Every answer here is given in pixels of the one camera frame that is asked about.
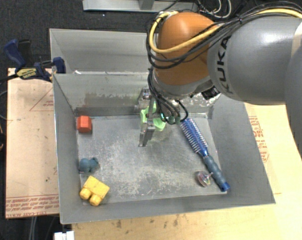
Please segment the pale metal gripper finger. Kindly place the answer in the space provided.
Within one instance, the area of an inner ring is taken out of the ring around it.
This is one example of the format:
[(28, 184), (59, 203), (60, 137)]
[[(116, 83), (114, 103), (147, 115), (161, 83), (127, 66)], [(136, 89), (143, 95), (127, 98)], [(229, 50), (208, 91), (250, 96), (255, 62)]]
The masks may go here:
[(140, 91), (140, 94), (137, 98), (137, 104), (135, 105), (136, 110), (144, 110), (149, 106), (149, 103), (152, 99), (152, 93), (148, 87), (143, 87)]
[(155, 126), (153, 121), (147, 121), (142, 123), (139, 139), (139, 147), (145, 147), (147, 142), (152, 139), (152, 136), (155, 132)]

